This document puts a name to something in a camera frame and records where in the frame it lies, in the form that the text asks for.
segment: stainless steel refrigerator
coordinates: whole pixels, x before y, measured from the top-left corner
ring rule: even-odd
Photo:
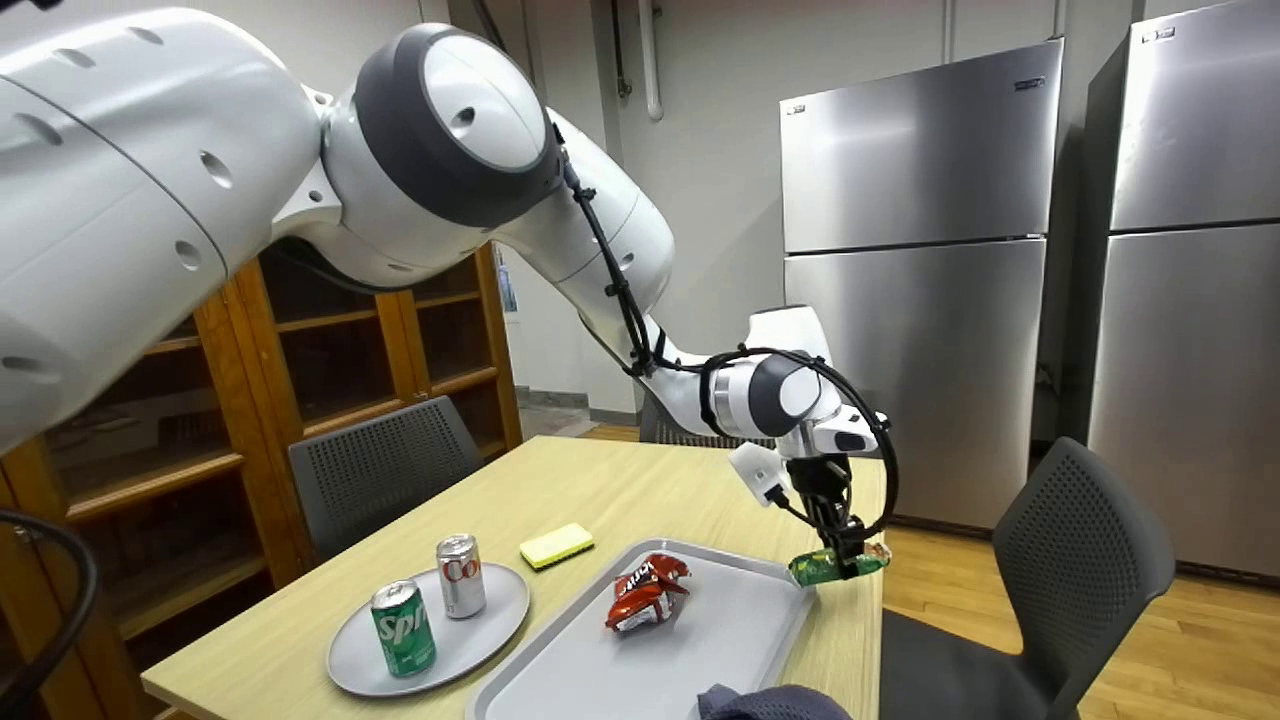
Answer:
[[[1132,24],[1092,80],[1088,444],[1188,564],[1280,576],[1280,4]]]
[[[780,104],[788,300],[892,416],[900,516],[992,528],[1028,476],[1064,48]]]

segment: metal tray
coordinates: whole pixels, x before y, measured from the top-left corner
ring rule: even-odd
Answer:
[[[604,628],[612,580],[656,548],[688,564],[688,604],[676,624],[612,636]],[[776,564],[644,540],[492,672],[472,700],[472,720],[696,716],[696,696],[712,684],[736,692],[772,684],[812,604],[812,588]]]

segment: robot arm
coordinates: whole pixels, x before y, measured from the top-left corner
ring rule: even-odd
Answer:
[[[832,456],[892,460],[892,444],[824,364],[812,312],[756,316],[740,352],[680,352],[644,312],[672,268],[664,216],[456,28],[408,28],[328,100],[204,12],[92,24],[0,56],[0,164],[0,452],[104,392],[276,240],[364,288],[500,240],[688,432],[772,440],[736,452],[760,496],[820,476],[796,484],[804,520],[836,576],[852,568],[864,528]]]

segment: wooden cabinet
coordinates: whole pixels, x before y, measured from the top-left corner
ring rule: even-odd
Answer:
[[[80,416],[4,456],[0,504],[96,548],[104,604],[76,672],[108,716],[152,712],[140,668],[316,564],[292,440],[452,396],[488,456],[520,444],[492,272],[484,248],[420,288],[352,292],[268,252]],[[68,568],[16,572],[68,604]],[[16,656],[0,624],[0,672]]]

